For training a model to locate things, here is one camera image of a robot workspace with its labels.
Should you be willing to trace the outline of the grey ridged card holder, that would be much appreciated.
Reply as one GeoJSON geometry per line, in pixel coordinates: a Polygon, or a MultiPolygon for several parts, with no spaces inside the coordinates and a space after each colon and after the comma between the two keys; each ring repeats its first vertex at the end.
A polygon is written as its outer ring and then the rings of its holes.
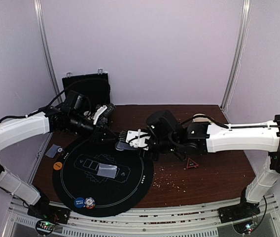
{"type": "Polygon", "coordinates": [[[134,150],[136,150],[136,148],[130,146],[128,143],[120,142],[120,141],[115,143],[115,148],[118,151],[134,151],[134,150]]]}

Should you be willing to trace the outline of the black white poker chip stack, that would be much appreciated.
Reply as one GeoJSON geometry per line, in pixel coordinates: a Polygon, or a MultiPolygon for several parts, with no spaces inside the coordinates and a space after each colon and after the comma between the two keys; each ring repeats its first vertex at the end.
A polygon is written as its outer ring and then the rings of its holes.
{"type": "Polygon", "coordinates": [[[59,154],[63,153],[63,151],[64,151],[64,149],[63,149],[62,147],[59,147],[59,148],[57,149],[57,153],[59,153],[59,154]]]}

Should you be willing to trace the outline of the orange big blind button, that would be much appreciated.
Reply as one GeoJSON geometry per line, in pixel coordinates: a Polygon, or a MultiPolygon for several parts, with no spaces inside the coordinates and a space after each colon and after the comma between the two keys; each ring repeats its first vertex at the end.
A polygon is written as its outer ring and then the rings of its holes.
{"type": "Polygon", "coordinates": [[[61,170],[62,167],[63,167],[63,164],[59,161],[53,164],[53,169],[54,170],[61,170]]]}

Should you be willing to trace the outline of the red poker chip stack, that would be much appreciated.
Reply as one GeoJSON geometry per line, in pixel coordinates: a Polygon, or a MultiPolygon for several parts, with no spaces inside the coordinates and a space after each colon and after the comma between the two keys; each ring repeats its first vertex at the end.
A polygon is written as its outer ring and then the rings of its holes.
{"type": "Polygon", "coordinates": [[[95,207],[95,200],[92,197],[86,198],[85,207],[88,209],[93,209],[95,207]]]}

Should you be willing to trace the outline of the blue small blind button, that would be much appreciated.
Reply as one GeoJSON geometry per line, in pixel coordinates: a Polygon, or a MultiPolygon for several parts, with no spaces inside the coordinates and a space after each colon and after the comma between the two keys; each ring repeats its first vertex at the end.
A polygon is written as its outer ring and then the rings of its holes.
{"type": "Polygon", "coordinates": [[[76,208],[83,208],[85,207],[85,198],[79,197],[74,200],[74,206],[76,208]]]}

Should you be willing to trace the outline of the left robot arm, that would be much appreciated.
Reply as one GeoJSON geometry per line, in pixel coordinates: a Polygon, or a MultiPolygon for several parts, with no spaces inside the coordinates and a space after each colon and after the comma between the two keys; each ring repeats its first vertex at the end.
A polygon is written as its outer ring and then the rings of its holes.
{"type": "MultiPolygon", "coordinates": [[[[91,136],[92,141],[104,142],[116,139],[116,134],[107,126],[107,118],[115,110],[112,103],[92,107],[89,97],[73,91],[63,90],[68,95],[65,101],[48,105],[24,116],[5,116],[0,119],[0,151],[21,141],[65,130],[79,135],[91,136]]],[[[0,188],[18,197],[29,210],[42,219],[53,215],[49,198],[35,186],[24,182],[0,163],[0,188]]]]}

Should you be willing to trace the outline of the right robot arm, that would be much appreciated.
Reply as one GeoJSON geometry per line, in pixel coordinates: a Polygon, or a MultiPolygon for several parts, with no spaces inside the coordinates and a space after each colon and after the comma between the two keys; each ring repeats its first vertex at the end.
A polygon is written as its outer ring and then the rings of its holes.
{"type": "Polygon", "coordinates": [[[263,168],[244,188],[241,203],[235,207],[235,214],[240,218],[251,213],[280,178],[280,115],[261,123],[226,124],[204,114],[180,122],[164,110],[151,114],[146,126],[146,129],[120,132],[116,149],[139,151],[143,158],[150,160],[167,153],[185,160],[189,155],[222,151],[267,152],[263,168]]]}

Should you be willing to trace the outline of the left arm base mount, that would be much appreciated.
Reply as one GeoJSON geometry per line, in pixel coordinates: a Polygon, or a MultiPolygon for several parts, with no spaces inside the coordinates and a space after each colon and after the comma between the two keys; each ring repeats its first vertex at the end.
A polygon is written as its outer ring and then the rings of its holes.
{"type": "Polygon", "coordinates": [[[67,224],[70,217],[70,209],[54,205],[44,205],[44,207],[28,206],[27,214],[53,224],[67,224]]]}

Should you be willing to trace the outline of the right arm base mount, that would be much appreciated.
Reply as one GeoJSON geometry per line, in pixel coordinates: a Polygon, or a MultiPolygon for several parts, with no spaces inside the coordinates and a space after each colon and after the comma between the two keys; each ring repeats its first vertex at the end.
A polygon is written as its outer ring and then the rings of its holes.
{"type": "Polygon", "coordinates": [[[234,222],[249,218],[253,214],[260,214],[260,209],[258,205],[252,203],[236,204],[218,209],[218,215],[221,223],[234,222]]]}

